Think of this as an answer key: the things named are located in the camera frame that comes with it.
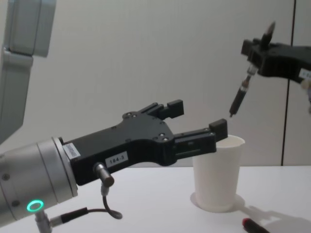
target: green led ring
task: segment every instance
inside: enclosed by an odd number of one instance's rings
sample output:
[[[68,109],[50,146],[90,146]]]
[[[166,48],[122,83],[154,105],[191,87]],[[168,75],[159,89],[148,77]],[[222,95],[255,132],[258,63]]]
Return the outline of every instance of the green led ring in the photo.
[[[39,205],[39,207],[32,209],[33,205]],[[31,201],[28,205],[27,205],[27,210],[29,212],[37,212],[39,210],[41,210],[44,207],[44,203],[41,200],[33,200]]]

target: screw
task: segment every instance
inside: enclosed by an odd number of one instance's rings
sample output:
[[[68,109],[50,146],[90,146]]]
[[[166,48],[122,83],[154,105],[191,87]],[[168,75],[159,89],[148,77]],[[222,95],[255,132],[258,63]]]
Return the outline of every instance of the screw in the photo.
[[[18,200],[15,200],[12,202],[13,207],[18,207],[20,205],[20,202]]]
[[[2,176],[2,179],[3,179],[4,181],[8,181],[8,180],[10,179],[10,175],[9,175],[9,174],[4,174],[4,175]]]

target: white label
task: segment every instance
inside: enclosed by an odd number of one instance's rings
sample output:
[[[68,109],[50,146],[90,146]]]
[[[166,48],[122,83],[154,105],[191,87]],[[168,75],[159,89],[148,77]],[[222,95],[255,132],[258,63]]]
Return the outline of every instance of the white label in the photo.
[[[126,151],[107,158],[106,159],[106,166],[107,167],[115,166],[115,165],[123,163],[125,161],[128,161]]]
[[[79,151],[77,150],[77,148],[74,146],[73,143],[66,144],[63,146],[63,148],[64,148],[67,156],[70,159],[77,158],[77,157],[81,156]]]
[[[301,69],[299,73],[299,77],[303,79],[311,79],[311,71],[307,69]]]

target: red cap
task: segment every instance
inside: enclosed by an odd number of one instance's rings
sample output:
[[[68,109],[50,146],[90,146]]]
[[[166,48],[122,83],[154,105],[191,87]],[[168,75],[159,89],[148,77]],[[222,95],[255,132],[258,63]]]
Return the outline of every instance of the red cap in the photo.
[[[246,222],[249,220],[249,218],[244,218],[242,221],[242,225],[245,226]]]

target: white paper cup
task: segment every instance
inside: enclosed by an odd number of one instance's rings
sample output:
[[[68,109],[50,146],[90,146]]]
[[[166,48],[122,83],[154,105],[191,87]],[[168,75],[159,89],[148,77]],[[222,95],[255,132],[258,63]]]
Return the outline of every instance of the white paper cup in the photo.
[[[228,135],[217,142],[217,152],[193,157],[195,197],[203,210],[225,212],[234,205],[244,144]]]

